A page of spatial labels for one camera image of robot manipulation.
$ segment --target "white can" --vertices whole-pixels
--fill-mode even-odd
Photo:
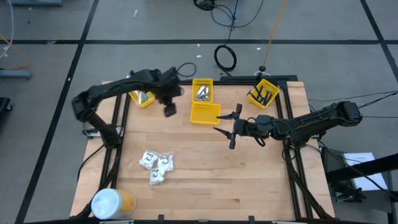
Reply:
[[[130,215],[135,208],[136,198],[123,190],[102,189],[91,201],[91,211],[102,220]]]

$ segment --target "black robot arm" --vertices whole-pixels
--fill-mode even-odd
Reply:
[[[261,146],[264,140],[272,137],[276,140],[288,139],[290,145],[296,148],[304,147],[311,136],[322,133],[335,126],[356,126],[362,120],[355,103],[342,101],[333,103],[314,113],[305,114],[293,119],[277,119],[268,115],[259,115],[254,122],[240,119],[242,105],[238,104],[236,111],[220,119],[234,119],[232,133],[215,128],[230,140],[229,148],[234,149],[235,137],[253,137]]]
[[[164,104],[164,115],[166,117],[174,115],[177,110],[172,98],[181,95],[179,86],[180,79],[175,67],[170,68],[164,73],[160,70],[141,70],[130,72],[131,77],[115,82],[95,85],[88,90],[81,92],[72,99],[73,111],[76,119],[81,122],[89,122],[96,128],[103,139],[106,147],[118,147],[120,137],[116,128],[106,124],[95,112],[103,99],[107,99],[122,93],[139,90],[152,92],[159,103]]]

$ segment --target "yellow tray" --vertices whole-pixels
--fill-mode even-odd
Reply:
[[[147,92],[147,94],[149,95],[149,100],[147,100],[145,103],[139,104],[137,94],[134,91],[129,92],[129,95],[132,98],[132,100],[134,100],[134,102],[136,102],[136,105],[140,108],[145,108],[155,101],[155,95],[153,93]]]
[[[216,118],[221,113],[221,105],[216,103],[193,102],[191,109],[191,122],[194,124],[216,125],[220,119]]]
[[[209,86],[209,101],[197,101],[196,95],[201,86]],[[194,78],[192,80],[192,102],[212,103],[213,102],[213,79]]]
[[[258,90],[260,90],[261,88],[262,88],[262,90],[261,90],[262,97],[266,96],[267,90],[272,93],[271,99],[268,101],[268,103],[265,106],[262,105],[261,103],[257,102],[250,94],[248,94],[248,97],[249,97],[249,100],[251,103],[255,104],[256,106],[260,107],[261,109],[264,109],[272,102],[272,100],[274,100],[275,96],[278,95],[279,88],[274,86],[272,83],[270,83],[269,81],[267,81],[265,79],[261,80],[261,82],[257,85]],[[255,89],[251,90],[251,93],[254,96],[258,95],[258,92]]]

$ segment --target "wooden table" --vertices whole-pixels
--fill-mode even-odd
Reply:
[[[303,83],[288,82],[288,87],[294,116],[309,113]],[[254,215],[256,220],[295,220],[286,164],[281,157],[282,142],[270,138],[265,147],[260,147],[253,138],[237,137],[235,150],[228,149],[224,135],[211,126],[190,122],[192,88],[183,88],[185,94],[175,98],[177,114],[170,118],[164,117],[163,106],[158,103],[142,110],[131,101],[117,186],[137,198],[137,208],[130,218],[156,220],[163,214],[167,220],[248,220]],[[259,114],[277,117],[275,102],[264,110],[249,103],[246,93],[251,88],[214,86],[214,103],[221,104],[221,114],[230,114],[241,103],[241,118]],[[114,102],[115,98],[104,100],[98,108],[98,114],[108,123]],[[282,107],[286,118],[284,100]],[[221,120],[217,127],[230,131],[233,122]],[[309,144],[317,147],[315,140]],[[89,140],[85,157],[100,145],[99,138]],[[151,187],[149,171],[139,165],[146,149],[174,152],[175,170],[167,173],[162,185]],[[104,152],[83,168],[71,215],[80,212],[96,192]],[[302,159],[309,190],[333,216],[320,153],[303,148]],[[297,189],[301,215],[305,217],[302,194]]]

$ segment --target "gray floor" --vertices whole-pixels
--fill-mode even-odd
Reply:
[[[65,0],[63,7],[16,7],[17,40],[78,40],[93,0]],[[234,1],[220,0],[233,6]],[[260,1],[240,1],[238,24],[249,21]],[[395,0],[370,0],[369,7],[386,40],[398,39]],[[232,39],[268,39],[282,1],[265,0],[258,18],[236,29]],[[215,16],[223,20],[218,12]],[[0,1],[0,33],[10,38],[9,8]],[[209,12],[187,0],[100,0],[88,40],[225,39],[228,29],[215,24]],[[377,40],[359,0],[289,1],[276,39]],[[30,59],[31,80],[0,80],[0,96],[10,97],[14,110],[0,132],[0,223],[13,223],[42,148],[62,86],[77,45],[16,45]],[[66,103],[53,137],[39,183],[26,216],[27,222],[67,218],[76,189],[76,173],[86,139],[75,120],[70,101],[80,91],[104,80],[125,77],[143,68],[166,70],[190,61],[198,66],[196,77],[219,79],[213,44],[85,45]],[[252,75],[264,60],[264,44],[231,44],[238,56],[233,75]],[[398,45],[389,45],[398,57]],[[15,52],[0,67],[22,63]],[[220,52],[221,63],[230,56]],[[267,71],[294,74],[305,82],[308,98],[329,99],[397,90],[398,82],[380,45],[272,46]],[[356,100],[359,104],[375,99]],[[311,102],[315,108],[326,103]],[[364,115],[398,116],[398,98],[392,97],[363,109]],[[376,157],[397,152],[398,119],[364,119],[353,128],[335,128],[325,144],[347,152],[373,152]],[[398,174],[393,172],[398,186]],[[337,203],[343,220],[386,223],[385,213],[359,205]]]

